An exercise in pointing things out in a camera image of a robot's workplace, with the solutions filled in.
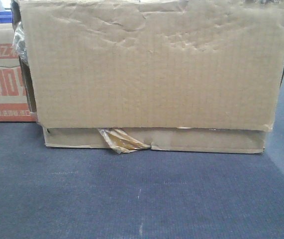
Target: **cardboard box with red text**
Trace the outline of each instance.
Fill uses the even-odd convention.
[[[0,24],[0,121],[34,121],[27,105],[11,24]]]

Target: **clear plastic tape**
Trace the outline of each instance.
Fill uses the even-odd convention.
[[[22,59],[24,63],[26,63],[28,66],[28,56],[27,56],[27,49],[26,49],[26,43],[24,40],[24,31],[21,21],[18,23],[17,28],[14,32],[13,37],[13,46],[15,47],[18,55]]]
[[[151,148],[150,145],[132,138],[119,128],[99,128],[98,131],[110,148],[117,153],[130,153],[140,149]]]

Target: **wrinkled cardboard surface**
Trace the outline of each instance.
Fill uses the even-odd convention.
[[[46,128],[272,129],[284,1],[19,1]]]

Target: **corrugated cardboard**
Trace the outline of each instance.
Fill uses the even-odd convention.
[[[11,24],[0,24],[0,121],[34,121],[30,116]]]
[[[37,115],[49,130],[213,128],[244,135],[273,127],[284,72],[284,0],[20,0],[19,7],[14,16],[21,14],[25,30]],[[225,136],[222,148],[232,150],[224,151],[237,152],[229,146],[234,140]],[[189,148],[219,148],[203,142],[191,140]],[[71,139],[56,145],[76,146]]]
[[[178,128],[124,128],[131,137],[152,150],[219,153],[261,153],[264,131]],[[69,148],[109,148],[95,128],[51,128],[43,130],[46,146]]]

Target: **cardboard box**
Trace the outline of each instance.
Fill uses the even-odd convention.
[[[126,128],[158,149],[263,151],[284,73],[284,0],[17,2],[48,146],[105,147],[80,138]],[[110,131],[107,142],[130,141]]]
[[[0,121],[34,121],[27,105],[11,24],[0,24]]]

